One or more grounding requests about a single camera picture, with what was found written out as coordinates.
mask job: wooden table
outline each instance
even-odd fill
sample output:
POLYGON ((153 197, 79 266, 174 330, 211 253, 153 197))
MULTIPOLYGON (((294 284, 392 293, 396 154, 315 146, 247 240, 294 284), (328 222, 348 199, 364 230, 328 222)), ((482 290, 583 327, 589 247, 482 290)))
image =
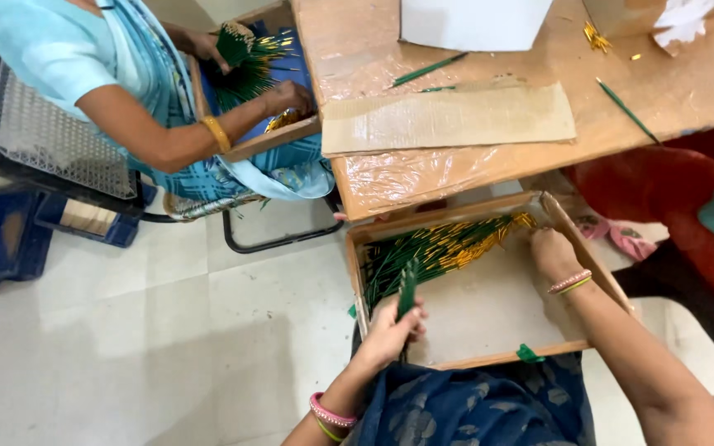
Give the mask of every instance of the wooden table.
POLYGON ((512 73, 532 85, 560 81, 574 114, 578 138, 569 143, 405 150, 333 159, 351 220, 650 143, 605 95, 596 77, 661 140, 714 127, 714 17, 707 22, 707 36, 677 58, 649 36, 611 40, 613 48, 604 55, 592 51, 585 40, 582 29, 588 16, 581 1, 555 0, 530 51, 473 53, 404 86, 383 90, 393 78, 454 52, 397 42, 398 0, 291 2, 319 105, 512 73), (630 60, 635 54, 641 58, 630 60))

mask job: hand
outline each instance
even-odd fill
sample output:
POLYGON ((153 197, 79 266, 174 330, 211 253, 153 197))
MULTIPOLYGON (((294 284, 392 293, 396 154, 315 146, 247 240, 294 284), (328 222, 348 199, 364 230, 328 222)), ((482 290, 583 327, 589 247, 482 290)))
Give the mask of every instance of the hand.
POLYGON ((312 111, 312 97, 303 86, 290 80, 282 81, 260 96, 267 111, 267 117, 277 116, 286 109, 297 109, 302 114, 312 111))
POLYGON ((536 267, 550 282, 556 283, 583 270, 574 247, 560 232, 536 229, 531 234, 531 253, 536 267))
POLYGON ((398 359, 407 339, 417 342, 426 333, 422 320, 428 318, 423 309, 423 299, 415 298, 415 306, 396 323, 398 296, 388 302, 375 315, 371 330, 362 340, 352 364, 376 374, 398 359))
POLYGON ((222 69, 222 74, 230 73, 231 66, 228 65, 224 57, 217 49, 217 36, 207 33, 198 33, 196 31, 186 30, 186 39, 188 40, 189 52, 192 56, 200 60, 213 59, 222 69))

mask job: yellow bangle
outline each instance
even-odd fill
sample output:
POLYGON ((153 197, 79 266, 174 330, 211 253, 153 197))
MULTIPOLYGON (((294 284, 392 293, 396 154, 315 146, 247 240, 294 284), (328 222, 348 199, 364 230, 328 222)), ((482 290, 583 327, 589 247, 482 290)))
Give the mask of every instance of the yellow bangle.
POLYGON ((564 288, 564 289, 561 289, 561 290, 558 292, 558 294, 564 294, 564 293, 566 293, 567 291, 571 291, 572 289, 575 289, 575 288, 577 288, 577 287, 580 287, 580 285, 582 285, 582 284, 584 284, 584 283, 586 283, 586 282, 588 282, 588 281, 590 281, 590 280, 591 280, 591 276, 586 277, 585 279, 580 280, 580 282, 577 282, 577 283, 575 283, 574 285, 570 285, 569 287, 566 287, 566 288, 564 288))
POLYGON ((318 427, 321 428, 321 430, 324 431, 325 434, 327 434, 327 437, 331 438, 332 441, 337 441, 338 443, 342 443, 343 439, 337 437, 334 433, 330 432, 329 429, 327 429, 326 426, 324 426, 324 423, 321 422, 317 417, 314 417, 316 421, 318 421, 318 427))
POLYGON ((219 125, 219 122, 214 119, 213 116, 206 116, 203 118, 202 123, 205 124, 206 127, 211 130, 211 133, 213 134, 214 139, 217 140, 217 144, 219 144, 219 150, 222 154, 225 154, 230 151, 230 140, 228 139, 228 135, 224 133, 224 130, 222 130, 222 127, 219 125))

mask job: pink bangle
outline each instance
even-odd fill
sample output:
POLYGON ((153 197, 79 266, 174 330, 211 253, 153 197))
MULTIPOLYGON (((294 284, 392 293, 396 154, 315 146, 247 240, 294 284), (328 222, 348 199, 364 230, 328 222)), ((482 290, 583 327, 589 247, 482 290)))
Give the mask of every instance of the pink bangle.
POLYGON ((315 392, 310 396, 310 410, 312 410, 313 415, 319 420, 341 428, 351 429, 354 427, 357 423, 357 417, 343 418, 321 407, 318 399, 321 398, 323 394, 324 392, 315 392))
POLYGON ((571 287, 577 282, 580 282, 580 280, 583 280, 587 277, 591 277, 591 270, 585 269, 580 271, 578 274, 571 276, 568 279, 561 280, 560 282, 556 283, 550 289, 547 290, 549 294, 558 294, 558 292, 561 289, 571 287))

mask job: bangle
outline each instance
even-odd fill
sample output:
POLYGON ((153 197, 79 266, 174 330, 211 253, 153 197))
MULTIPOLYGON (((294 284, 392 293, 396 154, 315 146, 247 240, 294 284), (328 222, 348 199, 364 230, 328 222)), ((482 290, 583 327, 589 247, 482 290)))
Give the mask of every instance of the bangle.
POLYGON ((334 433, 330 432, 329 429, 327 429, 327 426, 324 426, 324 423, 321 422, 318 418, 316 418, 316 421, 318 421, 318 427, 321 428, 321 430, 324 431, 325 434, 327 434, 327 437, 331 438, 332 441, 337 441, 338 443, 342 443, 343 439, 335 435, 334 433))
POLYGON ((310 410, 312 410, 312 414, 319 420, 326 421, 331 425, 338 426, 339 428, 351 429, 357 423, 357 418, 344 418, 321 407, 318 399, 321 398, 323 394, 324 392, 316 392, 310 395, 310 410))
POLYGON ((230 140, 228 139, 228 135, 226 135, 224 130, 222 130, 222 126, 219 125, 219 122, 214 119, 213 116, 206 116, 203 118, 202 123, 209 128, 209 130, 213 134, 214 139, 217 140, 217 144, 219 145, 219 151, 222 154, 229 152, 230 140))
POLYGON ((572 289, 575 289, 575 288, 577 288, 577 287, 580 287, 580 285, 583 285, 584 283, 586 283, 586 282, 588 282, 588 281, 590 281, 590 280, 591 280, 591 276, 586 277, 585 279, 580 280, 580 282, 573 283, 573 284, 570 285, 569 287, 566 287, 566 288, 564 288, 564 289, 561 289, 561 290, 558 292, 558 294, 564 294, 564 293, 566 293, 567 291, 571 291, 572 289))
POLYGON ((549 294, 559 294, 561 290, 567 287, 571 287, 577 282, 580 282, 580 280, 583 280, 587 277, 591 277, 591 270, 585 269, 580 271, 578 274, 573 275, 572 277, 568 279, 561 280, 560 282, 556 283, 550 289, 547 291, 549 294))

